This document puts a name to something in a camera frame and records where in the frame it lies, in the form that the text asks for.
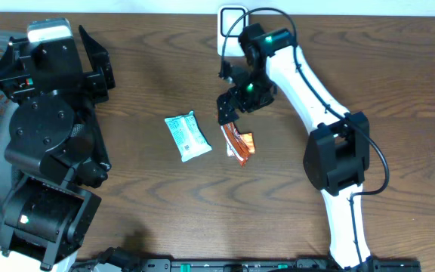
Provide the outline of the red Top chocolate bar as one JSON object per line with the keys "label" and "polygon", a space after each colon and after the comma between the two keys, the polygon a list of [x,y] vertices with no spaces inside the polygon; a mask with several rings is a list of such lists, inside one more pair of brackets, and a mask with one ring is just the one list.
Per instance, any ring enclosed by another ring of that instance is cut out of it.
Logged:
{"label": "red Top chocolate bar", "polygon": [[233,122],[221,126],[221,131],[224,135],[226,145],[230,146],[230,149],[234,153],[234,157],[237,159],[241,167],[244,167],[250,158],[250,154],[247,146],[239,138],[239,131]]}

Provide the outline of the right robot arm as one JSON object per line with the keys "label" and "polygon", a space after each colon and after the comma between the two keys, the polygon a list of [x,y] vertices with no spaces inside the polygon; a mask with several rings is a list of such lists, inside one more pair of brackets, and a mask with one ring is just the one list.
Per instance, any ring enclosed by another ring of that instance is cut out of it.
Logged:
{"label": "right robot arm", "polygon": [[307,64],[293,32],[265,32],[255,23],[245,27],[237,41],[251,70],[221,63],[221,78],[234,84],[217,99],[217,120],[228,144],[234,152],[243,148],[231,130],[238,114],[270,105],[276,90],[281,90],[308,134],[303,165],[325,202],[329,253],[339,268],[357,269],[371,255],[360,197],[369,168],[368,119],[363,113],[350,113],[329,94]]}

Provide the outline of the white teal snack packet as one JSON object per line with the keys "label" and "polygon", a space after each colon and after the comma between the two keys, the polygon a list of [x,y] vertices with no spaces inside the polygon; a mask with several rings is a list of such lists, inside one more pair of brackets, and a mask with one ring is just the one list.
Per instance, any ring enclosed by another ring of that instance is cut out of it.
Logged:
{"label": "white teal snack packet", "polygon": [[187,162],[212,150],[199,129],[193,110],[185,115],[167,117],[165,124],[177,145],[182,162]]}

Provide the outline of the orange snack sachet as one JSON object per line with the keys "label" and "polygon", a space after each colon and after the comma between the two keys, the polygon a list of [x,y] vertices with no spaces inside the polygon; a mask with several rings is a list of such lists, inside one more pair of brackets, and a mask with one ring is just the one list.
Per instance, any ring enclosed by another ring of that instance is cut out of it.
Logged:
{"label": "orange snack sachet", "polygon": [[[244,142],[244,144],[247,146],[250,154],[255,154],[255,145],[254,145],[254,140],[253,140],[253,136],[252,133],[247,133],[247,134],[240,134],[239,138]],[[230,146],[227,145],[227,156],[228,157],[232,157],[234,156],[233,151],[230,149]]]}

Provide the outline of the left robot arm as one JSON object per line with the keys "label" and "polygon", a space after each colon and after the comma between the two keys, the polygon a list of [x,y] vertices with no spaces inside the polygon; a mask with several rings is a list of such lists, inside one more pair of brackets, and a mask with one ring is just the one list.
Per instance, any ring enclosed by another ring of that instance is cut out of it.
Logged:
{"label": "left robot arm", "polygon": [[17,105],[5,159],[22,176],[5,203],[1,268],[66,271],[100,205],[111,163],[95,114],[116,85],[108,51],[69,22],[31,23],[0,60],[0,90]]}

